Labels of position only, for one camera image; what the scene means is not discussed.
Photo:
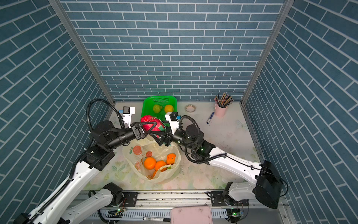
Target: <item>plastic basket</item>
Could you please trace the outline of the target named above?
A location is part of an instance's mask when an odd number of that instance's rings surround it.
[[[155,104],[158,104],[163,107],[162,110],[157,114],[154,113],[154,111],[153,111],[153,106]],[[141,117],[143,117],[145,115],[151,115],[151,116],[157,117],[160,120],[165,120],[164,107],[168,104],[170,104],[174,107],[174,111],[177,111],[175,97],[173,97],[173,96],[150,96],[147,99],[145,99],[143,102]]]

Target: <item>red fruit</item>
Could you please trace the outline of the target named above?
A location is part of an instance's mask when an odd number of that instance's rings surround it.
[[[158,118],[150,116],[150,115],[146,115],[140,119],[140,122],[147,122],[147,121],[156,121],[157,122],[157,125],[153,128],[152,131],[160,131],[160,132],[165,131],[164,124]],[[144,124],[143,129],[145,131],[148,131],[152,126],[153,126],[153,124]]]
[[[136,155],[140,155],[140,154],[142,154],[142,148],[140,146],[135,146],[135,147],[133,147],[133,152]]]

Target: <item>plastic bag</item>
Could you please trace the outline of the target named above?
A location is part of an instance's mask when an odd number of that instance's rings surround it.
[[[166,161],[166,157],[170,153],[175,154],[175,162],[173,165],[166,165],[161,167],[168,168],[166,171],[157,172],[155,177],[153,177],[153,173],[155,169],[147,170],[143,163],[147,156],[148,152],[152,153],[152,156],[156,161],[164,160]],[[124,158],[129,163],[132,170],[143,180],[148,181],[150,183],[158,183],[165,179],[170,178],[179,168],[179,163],[182,159],[178,146],[176,144],[171,144],[170,146],[159,146],[158,143],[151,137],[148,136],[145,139],[140,139],[138,141],[133,140],[128,146],[123,147],[123,155]]]

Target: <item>pen holder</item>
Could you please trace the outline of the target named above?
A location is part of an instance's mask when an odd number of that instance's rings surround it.
[[[225,108],[222,108],[222,107],[219,107],[217,103],[215,103],[214,115],[218,116],[219,118],[222,118],[225,115],[227,108],[228,108],[228,106]]]

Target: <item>lemon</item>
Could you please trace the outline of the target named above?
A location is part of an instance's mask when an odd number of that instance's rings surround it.
[[[155,104],[154,106],[153,106],[153,111],[154,111],[154,113],[159,113],[160,111],[161,111],[161,109],[162,109],[163,107],[162,106],[160,106],[160,105],[158,105],[158,104]]]
[[[165,113],[168,112],[173,112],[174,111],[174,107],[172,105],[166,105],[164,108]]]

